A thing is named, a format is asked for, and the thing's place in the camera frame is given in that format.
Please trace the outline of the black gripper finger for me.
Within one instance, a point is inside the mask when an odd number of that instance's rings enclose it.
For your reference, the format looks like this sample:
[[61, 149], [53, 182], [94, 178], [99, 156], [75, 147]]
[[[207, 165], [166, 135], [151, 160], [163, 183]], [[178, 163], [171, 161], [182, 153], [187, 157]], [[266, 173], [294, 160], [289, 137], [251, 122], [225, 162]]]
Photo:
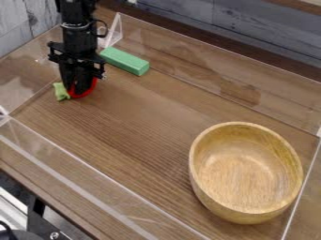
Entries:
[[76, 72], [76, 93], [86, 94], [92, 88], [94, 75], [92, 72], [80, 67]]
[[59, 71], [60, 71], [61, 81], [67, 89], [67, 92], [71, 93], [74, 90], [72, 86], [74, 86], [74, 78], [75, 78], [74, 67], [71, 67], [68, 64], [60, 64]]

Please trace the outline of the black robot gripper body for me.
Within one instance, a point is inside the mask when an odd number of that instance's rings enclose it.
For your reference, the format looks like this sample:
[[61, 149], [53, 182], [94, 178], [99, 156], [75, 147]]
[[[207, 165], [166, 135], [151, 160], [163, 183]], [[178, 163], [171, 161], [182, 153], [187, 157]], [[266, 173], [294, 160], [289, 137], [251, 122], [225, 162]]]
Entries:
[[96, 53], [100, 35], [95, 24], [61, 24], [63, 41], [48, 43], [49, 60], [59, 65], [63, 80], [78, 80], [80, 75], [90, 79], [103, 78], [104, 59]]

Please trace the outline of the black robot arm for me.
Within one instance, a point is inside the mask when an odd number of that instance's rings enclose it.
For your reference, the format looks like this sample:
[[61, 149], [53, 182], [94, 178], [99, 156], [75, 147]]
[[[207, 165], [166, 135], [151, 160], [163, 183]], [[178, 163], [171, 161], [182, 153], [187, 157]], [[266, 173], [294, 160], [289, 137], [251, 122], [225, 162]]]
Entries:
[[55, 0], [61, 15], [61, 42], [48, 42], [48, 59], [57, 64], [61, 82], [72, 98], [87, 96], [104, 77], [106, 60], [98, 54], [98, 39], [108, 32], [98, 32], [98, 24], [107, 23], [94, 17], [99, 0]]

